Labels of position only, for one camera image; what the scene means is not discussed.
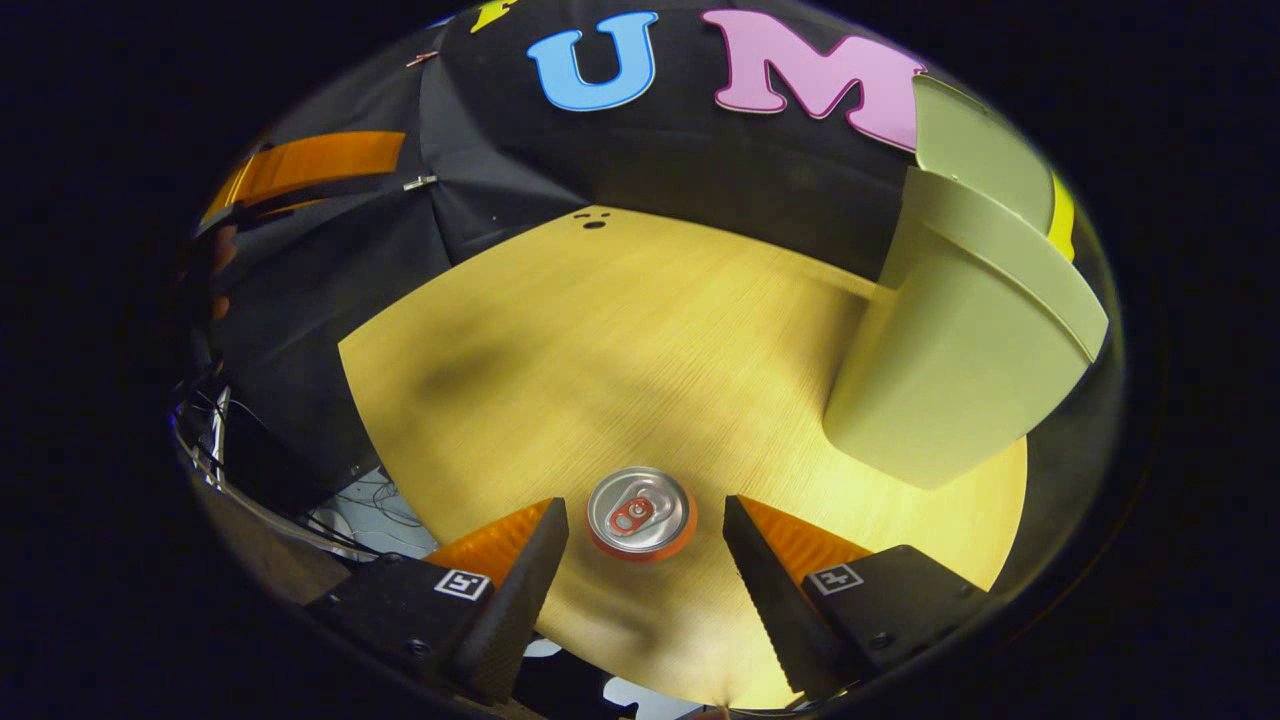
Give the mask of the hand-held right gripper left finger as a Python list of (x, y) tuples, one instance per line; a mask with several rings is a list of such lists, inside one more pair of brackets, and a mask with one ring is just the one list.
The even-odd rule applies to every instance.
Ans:
[(564, 498), (544, 498), (425, 559), (384, 553), (305, 611), (415, 685), (502, 705), (568, 538)]

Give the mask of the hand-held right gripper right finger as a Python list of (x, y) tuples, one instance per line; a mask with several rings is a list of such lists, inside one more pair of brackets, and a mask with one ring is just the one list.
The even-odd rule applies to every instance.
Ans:
[(910, 544), (873, 552), (742, 495), (723, 537), (792, 691), (828, 700), (983, 618), (991, 596)]

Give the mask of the red pop can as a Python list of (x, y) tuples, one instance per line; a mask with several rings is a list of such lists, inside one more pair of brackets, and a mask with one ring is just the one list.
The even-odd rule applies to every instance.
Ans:
[(660, 562), (695, 536), (695, 498), (669, 474), (623, 468), (599, 480), (585, 503), (588, 538), (603, 553), (626, 562)]

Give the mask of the pale green desktop garbage bin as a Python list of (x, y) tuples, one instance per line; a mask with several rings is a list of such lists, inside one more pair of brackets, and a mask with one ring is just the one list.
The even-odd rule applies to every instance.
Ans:
[(911, 90), (915, 161), (822, 425), (842, 454), (933, 489), (1053, 413), (1110, 319), (1050, 159), (960, 88), (919, 74)]

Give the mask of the wooden desktop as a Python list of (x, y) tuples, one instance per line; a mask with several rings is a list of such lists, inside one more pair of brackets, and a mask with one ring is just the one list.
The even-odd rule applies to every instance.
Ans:
[[(1027, 491), (1019, 439), (938, 489), (845, 456), (822, 418), (873, 282), (772, 243), (617, 208), (524, 232), (339, 342), (399, 495), (443, 543), (549, 497), (570, 541), (538, 630), (662, 694), (780, 708), (795, 693), (723, 542), (744, 495), (863, 548), (910, 544), (987, 591)], [(658, 562), (602, 552), (596, 483), (666, 471), (698, 506)]]

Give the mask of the black box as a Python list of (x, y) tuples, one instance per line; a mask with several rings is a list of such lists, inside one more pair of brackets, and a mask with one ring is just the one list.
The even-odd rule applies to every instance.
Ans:
[(224, 404), (221, 419), (224, 477), (252, 501), (292, 518), (335, 493), (306, 457), (287, 447), (238, 401)]

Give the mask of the black backdrop cloth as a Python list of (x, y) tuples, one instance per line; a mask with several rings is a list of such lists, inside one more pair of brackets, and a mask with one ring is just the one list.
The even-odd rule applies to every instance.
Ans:
[[(876, 287), (915, 161), (919, 74), (969, 94), (919, 53), (796, 0), (493, 0), (417, 29), (297, 102), (236, 163), (319, 135), (407, 135), (372, 192), (204, 229), (237, 225), (239, 252), (218, 278), (229, 313), (198, 333), (212, 374), (186, 393), (179, 427), (212, 482), (234, 487), (220, 462), (233, 398), (339, 495), (383, 466), (339, 342), (451, 268), (588, 208), (772, 243)], [(402, 190), (419, 176), (438, 182)]]

